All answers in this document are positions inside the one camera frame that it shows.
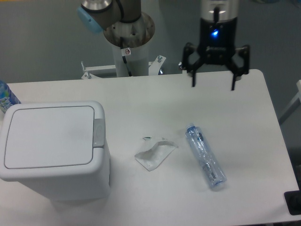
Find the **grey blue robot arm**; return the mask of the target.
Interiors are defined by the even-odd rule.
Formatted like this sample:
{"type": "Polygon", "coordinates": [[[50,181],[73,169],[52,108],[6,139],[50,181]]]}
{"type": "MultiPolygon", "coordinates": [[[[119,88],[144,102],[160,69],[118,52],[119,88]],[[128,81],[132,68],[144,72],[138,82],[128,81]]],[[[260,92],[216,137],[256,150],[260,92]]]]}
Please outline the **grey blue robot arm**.
{"type": "MultiPolygon", "coordinates": [[[[225,66],[233,82],[249,73],[250,46],[235,47],[238,7],[237,0],[201,1],[199,43],[186,43],[181,61],[181,69],[193,80],[203,65],[225,66]]],[[[102,32],[113,47],[118,77],[150,74],[145,46],[155,25],[139,0],[84,0],[77,13],[87,29],[102,32]]]]}

